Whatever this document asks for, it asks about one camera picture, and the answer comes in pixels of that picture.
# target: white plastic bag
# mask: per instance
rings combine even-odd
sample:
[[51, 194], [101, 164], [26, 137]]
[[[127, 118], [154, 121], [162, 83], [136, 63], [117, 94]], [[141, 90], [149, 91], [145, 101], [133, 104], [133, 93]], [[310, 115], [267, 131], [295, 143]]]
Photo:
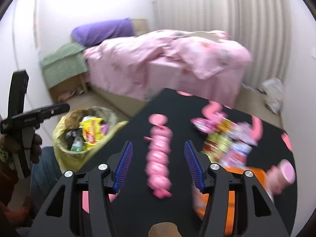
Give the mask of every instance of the white plastic bag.
[[271, 78], [262, 83], [262, 91], [267, 108], [274, 114], [279, 114], [283, 103], [283, 84], [277, 78]]

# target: blue jeans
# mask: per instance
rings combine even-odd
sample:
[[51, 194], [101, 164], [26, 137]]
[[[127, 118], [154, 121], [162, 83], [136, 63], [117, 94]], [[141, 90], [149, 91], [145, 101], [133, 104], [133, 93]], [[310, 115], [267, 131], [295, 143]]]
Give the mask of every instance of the blue jeans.
[[31, 175], [31, 199], [35, 215], [62, 175], [53, 147], [42, 148], [39, 159], [39, 163], [33, 165]]

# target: silver screw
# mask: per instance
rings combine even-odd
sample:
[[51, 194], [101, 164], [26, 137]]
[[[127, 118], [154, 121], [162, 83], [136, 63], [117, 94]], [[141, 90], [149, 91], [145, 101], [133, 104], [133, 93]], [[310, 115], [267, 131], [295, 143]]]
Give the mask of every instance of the silver screw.
[[65, 177], [71, 177], [71, 176], [72, 176], [72, 171], [66, 171], [66, 172], [64, 173], [64, 176], [65, 176]]
[[248, 177], [253, 177], [253, 173], [251, 171], [246, 171], [245, 175]]
[[211, 169], [213, 170], [219, 170], [219, 165], [218, 164], [212, 164]]
[[98, 169], [100, 170], [106, 170], [107, 169], [107, 164], [101, 164], [98, 166]]

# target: pink bottle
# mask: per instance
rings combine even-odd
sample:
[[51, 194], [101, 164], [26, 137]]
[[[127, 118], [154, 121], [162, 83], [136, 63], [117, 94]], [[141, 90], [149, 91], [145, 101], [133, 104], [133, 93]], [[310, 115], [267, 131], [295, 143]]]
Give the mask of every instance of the pink bottle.
[[158, 150], [150, 150], [146, 155], [147, 162], [154, 161], [165, 166], [169, 164], [169, 157], [166, 153]]
[[283, 189], [295, 182], [295, 171], [291, 163], [282, 160], [267, 171], [266, 190], [269, 196], [281, 194]]

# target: black table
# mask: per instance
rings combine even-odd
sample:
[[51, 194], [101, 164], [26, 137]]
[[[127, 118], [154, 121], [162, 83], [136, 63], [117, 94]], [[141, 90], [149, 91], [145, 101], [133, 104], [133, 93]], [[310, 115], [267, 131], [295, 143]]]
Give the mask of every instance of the black table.
[[[192, 178], [184, 157], [184, 143], [190, 139], [196, 149], [201, 150], [205, 138], [192, 127], [190, 119], [203, 117], [201, 110], [208, 103], [208, 100], [196, 96], [186, 97], [177, 94], [174, 90], [164, 89], [79, 171], [88, 172], [97, 165], [106, 163], [109, 155], [119, 152], [126, 140], [132, 141], [134, 146], [132, 162], [124, 186], [112, 203], [115, 224], [120, 237], [131, 235], [147, 237], [149, 229], [160, 222], [175, 223], [183, 237], [198, 235], [201, 220], [192, 208]], [[223, 111], [233, 122], [252, 123], [252, 117], [241, 111], [225, 107]], [[166, 126], [173, 131], [172, 152], [169, 155], [168, 166], [169, 178], [172, 182], [172, 197], [163, 200], [159, 200], [152, 194], [153, 191], [147, 186], [147, 176], [144, 172], [148, 142], [143, 137], [150, 134], [152, 125], [148, 122], [148, 117], [154, 113], [166, 115], [168, 117]], [[263, 122], [263, 137], [258, 147], [253, 147], [249, 154], [247, 166], [267, 171], [272, 165], [277, 165], [282, 159], [287, 159], [295, 168], [293, 154], [281, 139], [283, 132]], [[281, 195], [275, 197], [275, 206], [289, 235], [293, 229], [296, 204], [296, 182], [285, 189]], [[85, 230], [88, 231], [88, 229], [89, 222], [85, 223]]]

